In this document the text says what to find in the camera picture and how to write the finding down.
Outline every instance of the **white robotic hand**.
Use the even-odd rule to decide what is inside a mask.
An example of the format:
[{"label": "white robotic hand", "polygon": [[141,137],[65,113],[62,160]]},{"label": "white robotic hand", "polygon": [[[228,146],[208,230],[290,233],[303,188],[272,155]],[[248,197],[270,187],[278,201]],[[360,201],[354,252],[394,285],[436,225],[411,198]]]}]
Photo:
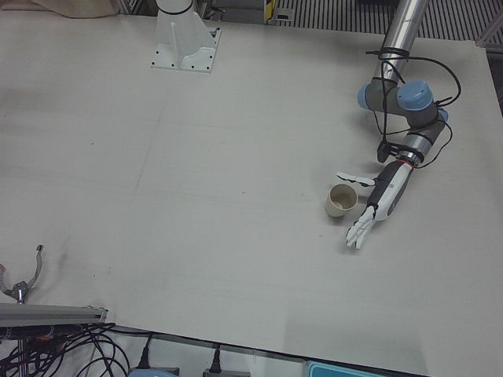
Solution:
[{"label": "white robotic hand", "polygon": [[386,165],[374,179],[337,173],[337,177],[344,181],[359,183],[363,187],[374,187],[367,199],[367,208],[347,231],[348,247],[356,247],[359,250],[376,221],[386,220],[391,215],[412,172],[413,166],[410,163],[397,159]]},{"label": "white robotic hand", "polygon": [[357,250],[362,248],[363,240],[369,234],[370,230],[376,223],[376,209],[368,206],[357,222],[353,224],[347,231],[346,244],[348,247],[356,247]]}]

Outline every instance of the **white table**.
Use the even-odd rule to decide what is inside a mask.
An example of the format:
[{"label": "white table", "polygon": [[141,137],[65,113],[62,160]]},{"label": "white table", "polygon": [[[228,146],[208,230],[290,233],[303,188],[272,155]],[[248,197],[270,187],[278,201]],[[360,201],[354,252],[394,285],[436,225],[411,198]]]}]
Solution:
[{"label": "white table", "polygon": [[[484,51],[417,40],[414,54],[463,84],[454,140],[355,253],[343,240],[364,204],[339,221],[323,204],[337,170],[381,168],[356,93],[382,37],[222,24],[214,71],[197,74],[150,68],[154,25],[0,13],[9,281],[44,243],[31,303],[418,374],[502,375],[503,129]],[[454,92],[429,64],[407,72],[436,98]]]}]

